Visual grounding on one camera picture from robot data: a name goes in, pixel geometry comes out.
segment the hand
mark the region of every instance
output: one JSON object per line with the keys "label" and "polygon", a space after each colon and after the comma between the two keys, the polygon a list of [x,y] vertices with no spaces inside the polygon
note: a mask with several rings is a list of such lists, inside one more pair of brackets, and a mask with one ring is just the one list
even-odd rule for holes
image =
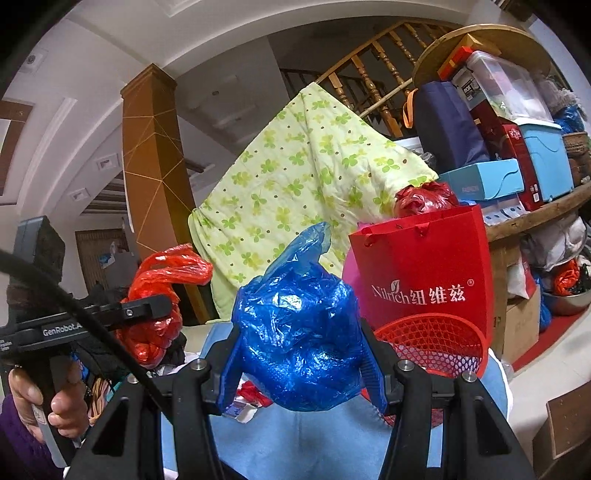
{"label": "hand", "polygon": [[[45,443],[41,429],[33,415],[32,404],[43,405],[43,395],[22,368],[14,368],[8,375],[10,390],[22,423],[41,443]],[[84,402],[86,387],[82,383],[80,367],[72,362],[68,371],[67,384],[51,401],[47,420],[58,429],[60,435],[77,438],[88,428],[88,408]]]}

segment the purple sleeve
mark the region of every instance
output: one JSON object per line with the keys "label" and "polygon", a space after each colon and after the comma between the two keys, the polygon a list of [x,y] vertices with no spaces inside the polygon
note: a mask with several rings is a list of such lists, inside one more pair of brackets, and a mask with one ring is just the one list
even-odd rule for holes
{"label": "purple sleeve", "polygon": [[62,479],[63,470],[54,465],[47,446],[36,441],[22,424],[12,395],[7,396],[2,403],[0,428],[35,480]]}

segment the light blue box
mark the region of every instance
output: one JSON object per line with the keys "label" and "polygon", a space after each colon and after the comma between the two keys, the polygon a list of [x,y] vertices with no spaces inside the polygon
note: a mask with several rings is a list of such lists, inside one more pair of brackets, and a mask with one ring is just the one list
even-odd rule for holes
{"label": "light blue box", "polygon": [[462,200],[493,200],[523,192],[516,158],[473,163],[439,175]]}
{"label": "light blue box", "polygon": [[551,202],[573,190],[573,176],[559,125],[531,118],[517,118],[521,134],[540,184],[542,200]]}

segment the metal basin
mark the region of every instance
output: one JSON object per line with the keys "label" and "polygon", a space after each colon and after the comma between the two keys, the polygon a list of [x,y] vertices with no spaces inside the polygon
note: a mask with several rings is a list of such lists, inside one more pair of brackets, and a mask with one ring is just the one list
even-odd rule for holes
{"label": "metal basin", "polygon": [[544,292],[544,302],[554,315],[574,315],[582,312],[589,306],[589,304],[591,304],[591,290],[579,293],[578,295],[568,295],[566,297],[559,297]]}

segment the brown column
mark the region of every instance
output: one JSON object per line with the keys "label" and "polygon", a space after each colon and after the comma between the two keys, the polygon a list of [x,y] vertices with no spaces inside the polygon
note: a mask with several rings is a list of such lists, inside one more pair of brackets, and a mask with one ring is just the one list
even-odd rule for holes
{"label": "brown column", "polygon": [[[187,219],[195,202],[178,131],[176,86],[152,64],[121,90],[125,191],[142,258],[191,242]],[[186,290],[197,318],[209,320],[197,287]]]}

